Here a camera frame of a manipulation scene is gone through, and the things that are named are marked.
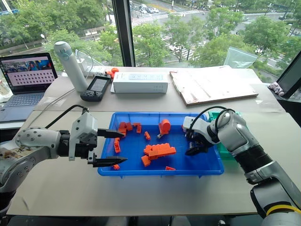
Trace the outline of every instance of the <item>white cylinder device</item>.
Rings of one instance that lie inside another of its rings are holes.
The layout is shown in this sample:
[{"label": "white cylinder device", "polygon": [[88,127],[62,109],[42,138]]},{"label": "white cylinder device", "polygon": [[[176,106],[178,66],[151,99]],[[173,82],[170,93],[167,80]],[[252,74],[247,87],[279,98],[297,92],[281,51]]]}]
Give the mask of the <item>white cylinder device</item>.
[{"label": "white cylinder device", "polygon": [[71,46],[65,41],[58,41],[54,45],[54,51],[64,66],[76,91],[86,91],[88,83],[80,70],[74,53],[72,53]]}]

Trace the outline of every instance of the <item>white table surface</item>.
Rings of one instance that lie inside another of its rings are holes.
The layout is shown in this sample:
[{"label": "white table surface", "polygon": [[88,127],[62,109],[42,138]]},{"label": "white table surface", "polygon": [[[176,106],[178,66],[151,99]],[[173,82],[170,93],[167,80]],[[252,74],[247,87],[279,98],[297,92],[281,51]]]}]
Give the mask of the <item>white table surface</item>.
[{"label": "white table surface", "polygon": [[[171,68],[120,70],[168,72]],[[282,165],[295,184],[301,188],[300,127],[252,70],[236,70],[259,92],[258,97],[186,107],[172,84],[169,84],[166,94],[118,95],[111,94],[107,89],[100,103],[84,102],[78,93],[72,92],[42,113],[32,126],[46,126],[73,104],[90,107],[91,113],[98,119],[99,128],[109,126],[111,115],[115,111],[200,112],[209,106],[224,105],[242,113],[249,129],[265,151]],[[23,128],[26,128],[49,102],[70,88],[68,78],[55,81]],[[78,110],[80,109],[69,112],[51,129],[70,130],[73,121],[80,115]],[[99,137],[98,151],[101,152],[103,144],[104,138]],[[18,188],[8,214],[139,216],[256,212],[249,195],[252,185],[246,182],[242,169],[232,160],[223,160],[223,163],[225,172],[219,176],[128,176],[121,179],[100,176],[96,169],[87,165],[86,160],[68,162],[67,157],[46,160],[35,166]]]},{"label": "white table surface", "polygon": [[[33,126],[45,126],[61,112],[44,112]],[[39,111],[34,111],[24,127]],[[92,112],[107,128],[113,112]],[[245,113],[243,117],[272,159],[301,188],[301,130],[288,113]],[[51,129],[71,129],[80,112],[70,112]],[[98,151],[104,138],[98,138]],[[245,214],[256,209],[235,161],[223,160],[219,176],[102,177],[86,160],[67,157],[35,166],[18,188],[8,214],[36,216],[138,216],[176,214]]]}]

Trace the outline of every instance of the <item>laptop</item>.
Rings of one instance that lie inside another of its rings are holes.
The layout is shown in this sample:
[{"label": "laptop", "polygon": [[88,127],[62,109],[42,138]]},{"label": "laptop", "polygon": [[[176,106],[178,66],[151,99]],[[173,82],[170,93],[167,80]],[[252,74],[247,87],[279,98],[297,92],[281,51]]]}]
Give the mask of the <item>laptop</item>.
[{"label": "laptop", "polygon": [[49,53],[0,57],[13,96],[0,110],[0,122],[26,120],[57,78]]}]

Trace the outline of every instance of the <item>laptop keyboard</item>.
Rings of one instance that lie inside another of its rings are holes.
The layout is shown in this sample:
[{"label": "laptop keyboard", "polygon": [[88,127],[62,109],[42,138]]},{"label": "laptop keyboard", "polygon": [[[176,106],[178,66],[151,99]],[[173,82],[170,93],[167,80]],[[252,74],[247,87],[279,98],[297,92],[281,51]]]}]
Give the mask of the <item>laptop keyboard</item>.
[{"label": "laptop keyboard", "polygon": [[36,105],[44,96],[44,93],[30,93],[13,95],[9,101],[6,102],[5,107],[19,107]]}]

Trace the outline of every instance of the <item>yellow ring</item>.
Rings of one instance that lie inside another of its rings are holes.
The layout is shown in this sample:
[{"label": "yellow ring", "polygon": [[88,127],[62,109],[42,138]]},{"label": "yellow ring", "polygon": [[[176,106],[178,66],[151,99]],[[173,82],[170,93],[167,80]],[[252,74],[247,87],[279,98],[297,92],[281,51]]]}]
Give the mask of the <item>yellow ring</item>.
[{"label": "yellow ring", "polygon": [[277,209],[289,209],[289,210],[294,210],[295,212],[298,212],[301,214],[301,210],[294,207],[294,206],[289,206],[289,205],[276,205],[276,206],[272,206],[271,208],[269,208],[269,210],[267,211],[267,216],[274,210]]}]

